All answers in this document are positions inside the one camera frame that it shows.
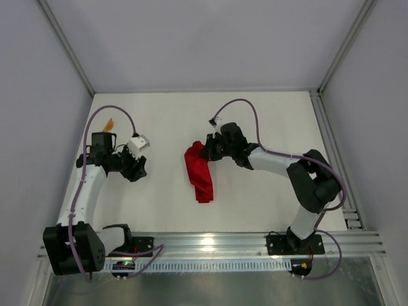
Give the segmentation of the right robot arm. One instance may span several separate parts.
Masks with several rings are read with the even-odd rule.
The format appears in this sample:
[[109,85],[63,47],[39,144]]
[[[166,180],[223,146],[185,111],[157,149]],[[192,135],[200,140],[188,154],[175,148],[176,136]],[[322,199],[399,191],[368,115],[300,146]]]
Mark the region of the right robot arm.
[[207,161],[229,157],[241,168],[267,171],[290,181],[300,206],[286,230],[286,243],[293,254],[306,250],[327,205],[342,192],[337,174],[320,151],[311,149],[300,156],[269,152],[248,142],[234,122],[223,124],[214,118],[209,123],[214,132],[207,135],[200,157]]

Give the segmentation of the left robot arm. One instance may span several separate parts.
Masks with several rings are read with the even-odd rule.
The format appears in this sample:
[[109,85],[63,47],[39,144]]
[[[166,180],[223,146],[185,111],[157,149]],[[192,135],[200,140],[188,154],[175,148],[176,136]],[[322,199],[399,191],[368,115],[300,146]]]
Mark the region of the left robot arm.
[[56,275],[102,270],[107,255],[130,251],[134,247],[127,224],[105,226],[101,233],[92,228],[99,194],[109,173],[120,173],[129,182],[146,177],[148,139],[135,133],[120,152],[115,151],[116,134],[97,132],[91,144],[76,160],[75,190],[55,226],[45,228],[43,242]]

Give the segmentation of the orange plastic fork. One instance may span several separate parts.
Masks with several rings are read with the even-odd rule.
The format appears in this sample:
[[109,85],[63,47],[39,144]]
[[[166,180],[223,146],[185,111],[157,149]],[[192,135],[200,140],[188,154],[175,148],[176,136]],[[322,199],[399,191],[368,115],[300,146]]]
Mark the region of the orange plastic fork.
[[114,121],[112,118],[110,118],[108,120],[108,122],[106,123],[105,127],[103,128],[103,132],[104,133],[109,133],[114,127]]

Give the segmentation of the red cloth napkin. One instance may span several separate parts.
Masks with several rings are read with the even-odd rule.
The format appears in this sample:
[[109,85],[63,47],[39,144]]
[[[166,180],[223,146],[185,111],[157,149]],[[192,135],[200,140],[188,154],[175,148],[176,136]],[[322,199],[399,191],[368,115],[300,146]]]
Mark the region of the red cloth napkin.
[[214,200],[214,187],[208,161],[200,157],[204,145],[195,141],[184,153],[187,176],[194,187],[195,198],[198,203],[210,203]]

